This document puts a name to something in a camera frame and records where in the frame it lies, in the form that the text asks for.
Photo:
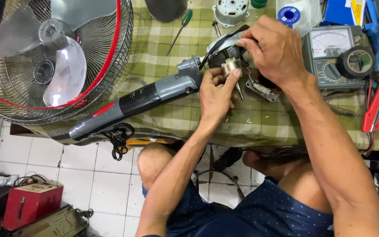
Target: red box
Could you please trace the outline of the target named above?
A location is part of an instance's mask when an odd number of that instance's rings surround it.
[[[63,186],[30,184],[12,188],[8,194],[3,227],[17,229],[60,208]]]

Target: screwdriver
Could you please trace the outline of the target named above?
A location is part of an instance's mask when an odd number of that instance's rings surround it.
[[[172,47],[175,44],[176,39],[178,38],[179,34],[181,33],[182,28],[184,28],[184,26],[186,26],[188,24],[188,22],[190,21],[191,17],[192,17],[192,10],[188,9],[187,12],[184,14],[184,17],[182,19],[181,28],[179,29],[178,34],[176,35],[175,39],[173,40],[173,42],[171,44],[171,47],[169,48],[168,53],[166,54],[166,56],[169,56],[169,53],[171,52]]]

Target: black electrical tape roll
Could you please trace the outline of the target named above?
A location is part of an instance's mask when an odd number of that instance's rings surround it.
[[[363,46],[355,46],[342,53],[336,61],[340,74],[348,79],[363,78],[374,71],[375,55]]]

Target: green screwdriver handle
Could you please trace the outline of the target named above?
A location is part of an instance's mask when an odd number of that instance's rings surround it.
[[[188,9],[187,12],[185,13],[183,19],[182,19],[182,25],[186,26],[188,24],[188,22],[190,21],[191,17],[192,17],[192,10]]]

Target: workbench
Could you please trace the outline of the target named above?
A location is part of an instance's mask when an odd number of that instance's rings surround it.
[[[177,71],[176,64],[191,57],[192,54],[204,56],[206,47],[217,39],[212,22],[214,20],[212,7],[214,0],[190,0],[188,8],[194,13],[189,24],[183,28],[169,57],[166,52],[181,26],[181,19],[171,23],[155,21],[149,14],[144,0],[133,0],[134,32],[129,61],[125,72],[120,76],[109,99],[113,100],[127,94],[143,85],[152,83],[162,77]],[[242,24],[251,25],[258,17],[267,14],[275,17],[275,1],[269,0],[266,8],[255,9],[250,4],[250,16]],[[223,28],[226,34],[237,27]],[[225,146],[260,146],[260,145],[303,145],[303,135],[299,120],[284,93],[276,102],[268,102],[258,94],[246,89],[248,77],[240,79],[240,87],[245,101],[234,102],[235,109],[230,110],[210,143]],[[109,101],[98,101],[89,113],[94,113],[99,107]],[[353,110],[357,116],[353,118],[338,116],[340,122],[349,132],[359,149],[368,147],[368,137],[361,132],[364,109],[364,92],[358,91],[348,99],[331,100],[331,104]],[[85,145],[105,140],[103,136],[94,136],[81,142],[68,139],[70,128],[85,115],[74,117],[39,127],[27,127],[34,132],[56,139],[64,144]],[[126,120],[135,130],[134,137],[172,137],[187,139],[191,136],[200,120],[201,110],[199,94],[192,94],[167,105],[154,108]],[[376,132],[375,150],[379,150],[379,131]]]

